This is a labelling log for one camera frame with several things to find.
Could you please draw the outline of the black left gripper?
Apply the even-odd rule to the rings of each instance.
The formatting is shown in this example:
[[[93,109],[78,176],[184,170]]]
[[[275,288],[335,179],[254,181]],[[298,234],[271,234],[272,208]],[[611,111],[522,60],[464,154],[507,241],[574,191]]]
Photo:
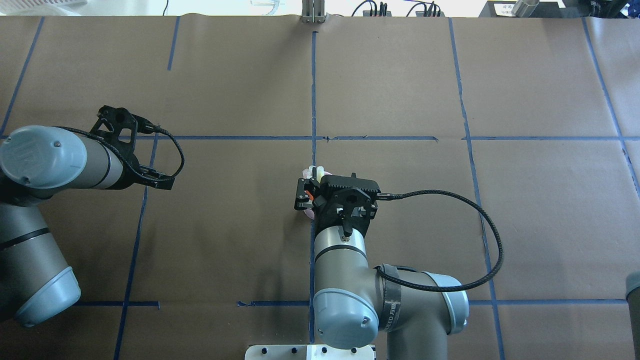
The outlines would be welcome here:
[[[126,142],[115,143],[115,155],[122,164],[122,174],[115,182],[116,190],[126,189],[139,184],[162,191],[173,189],[174,180],[152,167],[141,165],[135,155],[135,146]]]

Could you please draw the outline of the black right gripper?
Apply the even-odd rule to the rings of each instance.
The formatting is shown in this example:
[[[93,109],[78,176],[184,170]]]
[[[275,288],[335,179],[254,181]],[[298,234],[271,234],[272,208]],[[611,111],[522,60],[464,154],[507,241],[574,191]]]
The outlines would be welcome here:
[[[359,187],[320,190],[315,178],[299,178],[295,189],[294,210],[312,210],[314,235],[339,227],[350,236],[358,231],[367,235],[373,219],[373,193]]]

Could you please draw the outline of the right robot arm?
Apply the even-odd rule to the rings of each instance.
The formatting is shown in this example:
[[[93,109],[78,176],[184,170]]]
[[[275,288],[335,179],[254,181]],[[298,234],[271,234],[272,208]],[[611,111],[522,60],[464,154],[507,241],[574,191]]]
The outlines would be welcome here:
[[[445,360],[448,336],[467,326],[465,291],[422,291],[411,284],[455,287],[448,275],[382,264],[371,268],[365,237],[382,193],[377,182],[355,175],[297,180],[294,208],[314,214],[315,330],[336,349],[372,344],[387,333],[389,360]]]

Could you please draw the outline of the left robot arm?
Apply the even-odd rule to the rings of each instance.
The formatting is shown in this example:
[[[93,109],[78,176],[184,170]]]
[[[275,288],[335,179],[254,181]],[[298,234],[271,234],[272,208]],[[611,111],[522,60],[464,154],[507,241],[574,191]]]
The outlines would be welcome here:
[[[28,125],[1,144],[1,320],[31,328],[70,308],[82,290],[41,204],[67,190],[170,190],[175,174],[141,165],[136,130]]]

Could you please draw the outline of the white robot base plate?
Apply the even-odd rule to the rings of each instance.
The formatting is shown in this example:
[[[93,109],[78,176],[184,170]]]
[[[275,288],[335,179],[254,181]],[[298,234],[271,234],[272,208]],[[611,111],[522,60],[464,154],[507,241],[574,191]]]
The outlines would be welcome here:
[[[326,344],[258,344],[250,346],[245,360],[376,360],[374,347],[343,350]]]

